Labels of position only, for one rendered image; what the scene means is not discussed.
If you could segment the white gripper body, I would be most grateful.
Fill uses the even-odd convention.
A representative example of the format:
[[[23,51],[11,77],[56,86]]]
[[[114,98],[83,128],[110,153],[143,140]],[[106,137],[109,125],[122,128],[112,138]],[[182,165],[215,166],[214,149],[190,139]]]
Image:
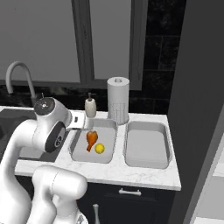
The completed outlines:
[[[84,130],[91,130],[94,126],[94,120],[92,118],[86,118],[85,123],[84,123]]]

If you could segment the brown chicken drumstick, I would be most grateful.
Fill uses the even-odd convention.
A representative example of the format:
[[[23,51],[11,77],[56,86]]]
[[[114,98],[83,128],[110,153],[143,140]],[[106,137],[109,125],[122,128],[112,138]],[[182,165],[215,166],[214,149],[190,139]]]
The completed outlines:
[[[87,151],[91,151],[92,146],[98,140],[98,134],[96,131],[89,131],[87,133]]]

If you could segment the grey rectangular tupperware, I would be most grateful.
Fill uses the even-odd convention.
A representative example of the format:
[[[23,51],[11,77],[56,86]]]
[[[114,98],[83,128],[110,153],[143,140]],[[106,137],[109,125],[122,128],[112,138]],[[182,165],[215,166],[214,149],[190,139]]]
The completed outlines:
[[[76,131],[74,139],[70,145],[71,158],[78,162],[109,163],[112,159],[116,145],[116,122],[111,119],[93,119],[91,121],[91,131],[96,131],[98,134],[98,140],[92,146],[91,151],[87,151],[88,129],[80,129]],[[95,151],[95,146],[97,144],[104,145],[104,152],[102,154],[98,154]]]
[[[172,158],[167,133],[161,122],[130,122],[124,142],[125,163],[132,167],[166,169]]]

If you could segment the yellow lemon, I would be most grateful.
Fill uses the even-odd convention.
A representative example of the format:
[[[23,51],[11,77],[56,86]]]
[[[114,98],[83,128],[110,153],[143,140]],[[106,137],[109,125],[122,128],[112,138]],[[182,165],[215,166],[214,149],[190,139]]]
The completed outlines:
[[[105,146],[102,143],[98,143],[95,147],[94,147],[94,151],[97,154],[102,154],[105,151]]]

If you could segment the white soap dispenser bottle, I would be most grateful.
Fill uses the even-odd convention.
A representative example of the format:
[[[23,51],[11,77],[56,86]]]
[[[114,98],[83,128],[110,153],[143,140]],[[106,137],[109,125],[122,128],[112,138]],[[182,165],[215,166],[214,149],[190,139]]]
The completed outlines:
[[[88,94],[88,98],[85,100],[85,112],[88,118],[94,118],[96,116],[96,102],[91,94]]]

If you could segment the white paper towel roll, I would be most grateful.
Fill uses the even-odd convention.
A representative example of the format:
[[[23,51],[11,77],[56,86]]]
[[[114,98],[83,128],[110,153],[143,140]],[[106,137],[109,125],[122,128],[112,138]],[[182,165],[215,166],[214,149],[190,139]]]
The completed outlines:
[[[108,119],[123,125],[129,120],[130,80],[124,77],[112,77],[108,85]]]

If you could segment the grey steel sink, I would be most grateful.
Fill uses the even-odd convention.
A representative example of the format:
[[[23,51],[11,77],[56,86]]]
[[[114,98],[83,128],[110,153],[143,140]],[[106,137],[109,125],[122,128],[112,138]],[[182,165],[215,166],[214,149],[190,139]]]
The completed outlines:
[[[32,110],[20,110],[12,108],[4,108],[0,112],[0,161],[3,158],[5,148],[11,136],[11,128],[15,127],[16,121],[21,118],[36,119],[36,116]],[[23,148],[20,152],[20,159],[23,160],[33,160],[42,162],[52,162],[54,163],[57,156],[59,155],[61,146],[52,153],[46,153],[39,150],[34,150],[32,148]]]

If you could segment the grey curved sink tap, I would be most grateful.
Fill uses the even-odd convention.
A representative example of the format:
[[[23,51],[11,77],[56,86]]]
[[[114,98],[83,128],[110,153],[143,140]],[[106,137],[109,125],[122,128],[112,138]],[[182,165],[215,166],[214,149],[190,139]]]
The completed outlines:
[[[28,87],[29,87],[30,93],[31,93],[31,104],[35,105],[35,103],[40,98],[42,98],[44,95],[43,94],[41,94],[41,95],[36,94],[36,92],[34,90],[34,86],[32,84],[32,77],[31,77],[30,70],[24,62],[15,61],[15,62],[12,62],[8,66],[8,68],[6,70],[6,75],[5,75],[5,84],[6,84],[7,91],[10,95],[13,93],[13,87],[12,87],[12,84],[11,84],[11,77],[12,77],[13,71],[15,70],[16,67],[22,67],[23,68],[26,80],[28,82]]]

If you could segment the black drawer front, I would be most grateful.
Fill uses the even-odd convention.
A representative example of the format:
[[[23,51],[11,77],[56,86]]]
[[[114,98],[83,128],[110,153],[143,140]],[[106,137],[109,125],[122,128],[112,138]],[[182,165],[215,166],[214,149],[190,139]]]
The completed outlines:
[[[140,190],[141,196],[119,194],[119,190],[123,189],[125,191],[136,191]],[[172,190],[155,189],[155,188],[145,188],[140,186],[127,186],[127,185],[110,185],[102,183],[89,183],[88,190],[95,197],[118,197],[127,199],[140,199],[148,202],[159,203],[167,205],[173,202],[175,192]]]

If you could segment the grey framed window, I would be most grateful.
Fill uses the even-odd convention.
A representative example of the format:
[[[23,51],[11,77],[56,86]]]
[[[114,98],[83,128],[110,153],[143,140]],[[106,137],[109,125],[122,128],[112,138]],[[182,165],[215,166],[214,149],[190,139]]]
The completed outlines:
[[[105,88],[111,77],[143,81],[148,0],[0,0],[0,84]]]

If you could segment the black cupboard door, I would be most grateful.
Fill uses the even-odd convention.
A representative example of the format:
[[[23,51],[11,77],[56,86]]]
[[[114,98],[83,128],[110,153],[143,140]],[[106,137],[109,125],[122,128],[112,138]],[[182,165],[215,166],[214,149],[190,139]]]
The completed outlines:
[[[168,224],[170,207],[141,200],[114,197],[78,200],[80,210],[95,224],[93,204],[97,204],[100,224]]]

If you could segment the dark grey tall cabinet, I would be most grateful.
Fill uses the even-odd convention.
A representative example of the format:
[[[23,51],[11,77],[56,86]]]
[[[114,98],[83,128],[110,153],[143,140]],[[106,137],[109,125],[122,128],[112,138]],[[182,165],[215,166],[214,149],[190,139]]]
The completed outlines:
[[[186,0],[168,121],[181,181],[169,224],[190,224],[224,134],[224,0]]]

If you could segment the light grey fridge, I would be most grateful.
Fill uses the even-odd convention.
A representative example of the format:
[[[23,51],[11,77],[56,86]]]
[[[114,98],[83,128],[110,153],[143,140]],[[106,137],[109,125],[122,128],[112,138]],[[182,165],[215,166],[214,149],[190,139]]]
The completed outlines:
[[[184,224],[224,224],[224,107],[220,112]]]

